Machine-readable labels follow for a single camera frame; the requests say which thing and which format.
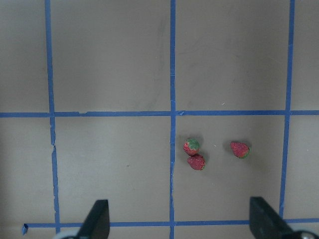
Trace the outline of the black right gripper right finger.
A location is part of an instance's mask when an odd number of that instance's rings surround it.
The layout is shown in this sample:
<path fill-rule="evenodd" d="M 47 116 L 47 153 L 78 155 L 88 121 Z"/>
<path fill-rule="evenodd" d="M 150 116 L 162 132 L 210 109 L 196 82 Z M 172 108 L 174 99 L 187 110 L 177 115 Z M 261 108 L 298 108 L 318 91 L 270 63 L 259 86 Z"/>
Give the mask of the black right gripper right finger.
<path fill-rule="evenodd" d="M 250 198 L 250 231 L 255 239 L 291 239 L 294 234 L 262 197 Z"/>

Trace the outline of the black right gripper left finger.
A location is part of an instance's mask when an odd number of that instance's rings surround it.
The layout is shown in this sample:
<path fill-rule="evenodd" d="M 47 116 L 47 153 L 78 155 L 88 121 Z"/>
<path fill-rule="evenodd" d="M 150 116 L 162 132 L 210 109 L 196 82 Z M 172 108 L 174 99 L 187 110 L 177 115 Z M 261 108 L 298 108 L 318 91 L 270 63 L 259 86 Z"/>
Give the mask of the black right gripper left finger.
<path fill-rule="evenodd" d="M 78 239 L 107 239 L 110 233 L 108 200 L 97 200 L 77 233 Z"/>

